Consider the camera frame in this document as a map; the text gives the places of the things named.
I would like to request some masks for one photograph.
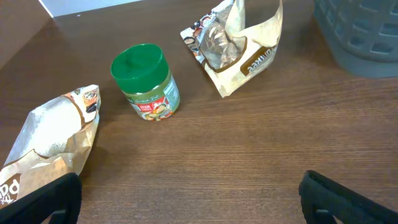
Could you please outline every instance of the brown paper bag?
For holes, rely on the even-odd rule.
[[[244,0],[224,0],[180,35],[225,97],[271,64],[282,16],[279,0],[272,18],[245,28]]]
[[[100,106],[100,90],[90,85],[29,113],[0,171],[0,208],[64,174],[80,174],[93,145]]]

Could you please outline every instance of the jar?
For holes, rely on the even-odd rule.
[[[140,44],[118,55],[111,67],[116,83],[137,111],[148,121],[170,117],[180,104],[180,94],[162,49]]]

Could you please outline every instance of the wooden table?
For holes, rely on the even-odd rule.
[[[0,71],[1,160],[30,110],[94,83],[102,106],[79,223],[305,223],[308,169],[398,210],[398,80],[339,68],[312,1],[286,0],[273,64],[222,99],[179,36],[217,3],[145,0],[49,22]],[[253,25],[277,1],[246,9]],[[144,42],[163,48],[181,95],[157,123],[136,115],[109,71]]]

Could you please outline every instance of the bag label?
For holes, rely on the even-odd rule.
[[[275,47],[260,47],[256,53],[254,53],[247,61],[245,61],[241,65],[241,72],[244,75],[249,75],[254,71],[258,66],[262,63],[266,62],[271,58],[273,51],[275,51]]]
[[[20,174],[13,175],[0,186],[0,208],[4,208],[17,200],[20,177]]]

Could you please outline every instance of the green lid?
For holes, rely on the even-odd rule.
[[[169,74],[162,49],[154,44],[140,44],[119,54],[111,73],[126,93],[146,93],[160,85]]]

